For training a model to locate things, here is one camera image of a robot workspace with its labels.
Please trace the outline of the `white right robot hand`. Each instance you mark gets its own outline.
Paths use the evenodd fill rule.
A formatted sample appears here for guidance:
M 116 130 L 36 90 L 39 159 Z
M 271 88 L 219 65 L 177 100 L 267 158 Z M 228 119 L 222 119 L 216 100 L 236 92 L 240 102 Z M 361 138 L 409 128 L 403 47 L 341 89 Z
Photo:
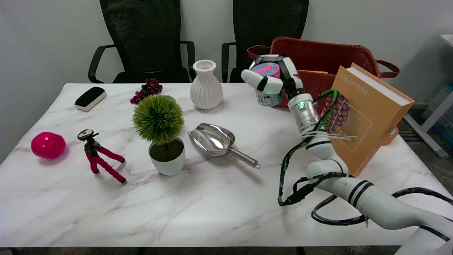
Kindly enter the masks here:
M 252 68 L 262 63 L 277 64 L 280 68 L 280 78 L 264 76 L 252 71 Z M 283 90 L 291 100 L 299 94 L 306 94 L 298 70 L 290 57 L 276 54 L 259 55 L 248 69 L 241 72 L 241 78 L 256 91 L 264 94 L 278 94 Z

